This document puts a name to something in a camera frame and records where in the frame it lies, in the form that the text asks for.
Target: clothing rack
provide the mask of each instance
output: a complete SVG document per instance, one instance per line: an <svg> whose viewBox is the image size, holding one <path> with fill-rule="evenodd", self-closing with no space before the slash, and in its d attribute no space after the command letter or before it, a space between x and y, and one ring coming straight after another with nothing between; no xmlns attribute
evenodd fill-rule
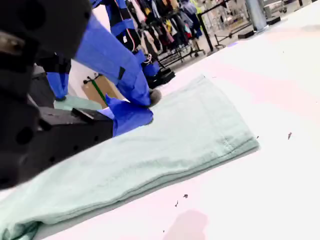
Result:
<svg viewBox="0 0 320 240"><path fill-rule="evenodd" d="M203 20L202 16L205 15L205 14L207 14L208 12L210 12L210 11L218 8L218 7L226 7L226 3L229 2L229 1L230 1L230 0L222 0L220 3L216 4L215 6L209 8L209 9L207 9L207 10L205 10L205 11L203 11L202 13L199 13L199 14L197 15L198 18L199 18L199 21L200 21L200 25L202 26L202 30L203 30L203 33L204 33L204 35L205 35L206 41L207 41L207 43L208 43L208 45L209 45L209 48L210 48L210 52L207 54L208 56L211 55L212 53L214 53L214 52L215 52L215 49L214 49L214 47L213 47L213 45L212 45L212 43L211 43L210 35L209 35L209 33L208 33L207 29L206 29L206 25L205 25L205 23L204 23L204 20ZM219 47L224 48L225 45L224 45L224 44L221 44L221 41L223 41L223 40L225 40L225 39L227 39L227 38L232 38L234 34L240 32L241 30L243 30L243 29L245 29L245 28L247 28L247 27L250 27L251 25L252 25L252 24L251 24L250 22L245 23L245 24L237 27L236 29L233 29L233 30L229 33L228 36L219 36L219 35L214 34L215 40L216 40L216 42L217 42L217 44L215 45L215 47L216 47L217 49L219 49Z"/></svg>
<svg viewBox="0 0 320 240"><path fill-rule="evenodd" d="M167 67L169 65L172 65L176 62L181 61L181 63L184 62L184 59L188 56L192 57L192 54L194 54L194 57L199 56L199 52L202 52L204 55L206 52L203 49L199 49L199 45L197 42L195 42L198 49L194 49L192 46L187 45L184 47L177 47L173 50L173 52L163 58L159 58L159 62L164 66ZM190 48L190 51L187 54L182 54L183 50L186 50L187 48Z"/></svg>
<svg viewBox="0 0 320 240"><path fill-rule="evenodd" d="M158 21L153 21L151 22L149 25L156 25L156 24L159 24L159 21L165 21L165 20L169 20L171 19L172 17L174 17L175 15L179 15L180 14L180 9L179 10L173 10L171 12L169 12L167 15L161 17L158 19ZM165 67L168 67L176 62L179 62L181 61L181 63L184 62L184 59L187 58L187 57L198 57L199 56L199 52L202 52L203 55L206 54L206 52L203 50L203 49L200 49L199 48L199 45L197 43L197 41L195 40L194 41L194 45L196 46L196 49L194 47L192 47L190 44L187 44L187 45L183 45L182 47L178 46L178 47L175 47L173 50L169 50L167 52L162 52L161 54L158 55L161 56L161 55L164 55L164 54L168 54L166 55L165 57L162 57L162 58L158 58L158 62L160 63L160 67L161 68L165 68ZM184 54L183 52L185 50L187 50L189 48L189 52L187 54Z"/></svg>

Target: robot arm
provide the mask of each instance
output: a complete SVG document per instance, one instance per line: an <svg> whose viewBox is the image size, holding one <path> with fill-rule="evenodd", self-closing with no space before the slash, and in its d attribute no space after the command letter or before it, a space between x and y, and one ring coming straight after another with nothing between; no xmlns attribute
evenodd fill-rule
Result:
<svg viewBox="0 0 320 240"><path fill-rule="evenodd" d="M149 87L137 58L92 15L75 60L105 75L130 102L149 106Z"/></svg>

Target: white table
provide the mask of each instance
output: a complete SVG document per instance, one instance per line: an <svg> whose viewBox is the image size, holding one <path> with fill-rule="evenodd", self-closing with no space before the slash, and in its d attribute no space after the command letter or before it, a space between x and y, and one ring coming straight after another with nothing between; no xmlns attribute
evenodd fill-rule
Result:
<svg viewBox="0 0 320 240"><path fill-rule="evenodd" d="M179 72L163 94L203 73L235 104L261 149L36 239L319 240L319 45L316 2Z"/></svg>

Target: green cord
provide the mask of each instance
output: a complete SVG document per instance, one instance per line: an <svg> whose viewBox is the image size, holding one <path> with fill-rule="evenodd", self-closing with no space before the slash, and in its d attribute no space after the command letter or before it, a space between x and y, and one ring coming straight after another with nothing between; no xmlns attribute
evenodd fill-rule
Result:
<svg viewBox="0 0 320 240"><path fill-rule="evenodd" d="M106 97L104 96L104 94L101 92L100 88L98 87L98 85L96 84L95 80L92 80L92 84L95 87L95 89L97 90L97 92L99 93L100 97L102 98L102 100L105 102L105 104L107 104L106 102Z"/></svg>

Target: cardboard box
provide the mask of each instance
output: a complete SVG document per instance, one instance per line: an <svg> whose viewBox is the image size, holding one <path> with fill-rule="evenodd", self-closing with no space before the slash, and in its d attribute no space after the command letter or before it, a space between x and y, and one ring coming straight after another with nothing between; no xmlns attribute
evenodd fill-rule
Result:
<svg viewBox="0 0 320 240"><path fill-rule="evenodd" d="M117 87L108 80L105 76L99 76L95 80L96 85L99 87L100 91L103 95L108 95L111 98L117 98L120 100L125 99L124 96L118 91ZM89 100L95 101L99 104L101 104L102 108L106 108L107 104L104 102L104 100L101 98L100 94L96 90L93 83L90 81L87 84L84 84L82 86L82 89Z"/></svg>

